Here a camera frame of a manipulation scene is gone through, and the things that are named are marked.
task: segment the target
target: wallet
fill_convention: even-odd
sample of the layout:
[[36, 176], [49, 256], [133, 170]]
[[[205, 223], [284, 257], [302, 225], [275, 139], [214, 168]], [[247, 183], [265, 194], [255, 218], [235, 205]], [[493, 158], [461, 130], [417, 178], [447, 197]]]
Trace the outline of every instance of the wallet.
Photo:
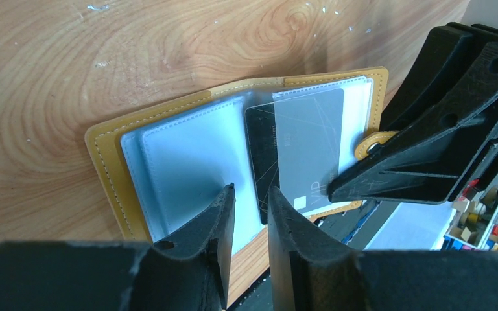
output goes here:
[[86, 144], [125, 238], [162, 239], [234, 183], [234, 254], [264, 228], [270, 185], [305, 216], [361, 205], [329, 203], [325, 187], [379, 129], [387, 80], [382, 67], [241, 80], [94, 125]]

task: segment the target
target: wooden surface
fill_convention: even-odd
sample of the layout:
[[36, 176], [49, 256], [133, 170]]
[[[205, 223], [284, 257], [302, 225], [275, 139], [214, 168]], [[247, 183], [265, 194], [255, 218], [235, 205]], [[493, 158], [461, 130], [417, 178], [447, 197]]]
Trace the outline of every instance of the wooden surface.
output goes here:
[[[0, 240], [121, 238], [84, 145], [92, 124], [251, 76], [383, 65], [390, 98], [467, 3], [0, 0]], [[264, 257], [234, 258], [230, 300]]]

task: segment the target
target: black credit card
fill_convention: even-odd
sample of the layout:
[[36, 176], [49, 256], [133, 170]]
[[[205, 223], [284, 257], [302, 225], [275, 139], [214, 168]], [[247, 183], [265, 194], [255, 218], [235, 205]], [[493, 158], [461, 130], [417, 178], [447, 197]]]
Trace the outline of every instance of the black credit card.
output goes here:
[[326, 189], [338, 175], [343, 99], [337, 88], [245, 111], [263, 224], [268, 222], [270, 186], [279, 187], [300, 213], [331, 204]]
[[274, 105], [248, 108], [245, 126], [253, 166], [261, 223], [268, 223], [268, 190], [279, 188], [278, 145]]

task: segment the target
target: scratch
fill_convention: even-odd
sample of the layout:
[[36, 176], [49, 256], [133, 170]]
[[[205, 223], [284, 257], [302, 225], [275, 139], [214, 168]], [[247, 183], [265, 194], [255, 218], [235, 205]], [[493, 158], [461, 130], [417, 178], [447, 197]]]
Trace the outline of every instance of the scratch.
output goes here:
[[106, 10], [110, 9], [110, 6], [109, 5], [102, 5], [102, 6], [88, 5], [87, 8], [89, 10], [93, 10], [93, 11], [106, 11]]
[[119, 305], [119, 310], [128, 310], [129, 309], [129, 303], [132, 295], [132, 286], [129, 286], [125, 290], [121, 292], [121, 304]]
[[69, 6], [71, 6], [77, 14], [79, 14], [79, 17], [81, 17], [81, 21], [85, 20], [85, 18], [83, 17], [83, 14], [81, 14], [81, 12], [79, 12], [79, 10], [77, 10], [77, 8], [74, 5], [70, 4]]

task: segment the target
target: black plastic bracket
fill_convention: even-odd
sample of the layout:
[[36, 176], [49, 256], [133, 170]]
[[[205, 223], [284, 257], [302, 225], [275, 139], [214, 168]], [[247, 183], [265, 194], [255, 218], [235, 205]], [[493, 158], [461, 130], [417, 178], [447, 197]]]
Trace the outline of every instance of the black plastic bracket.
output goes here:
[[442, 203], [498, 183], [498, 30], [432, 29], [381, 118], [399, 133], [333, 180], [332, 202]]
[[498, 252], [357, 251], [275, 187], [268, 250], [274, 310], [498, 310]]
[[153, 246], [144, 242], [3, 242], [0, 310], [226, 309], [233, 185]]

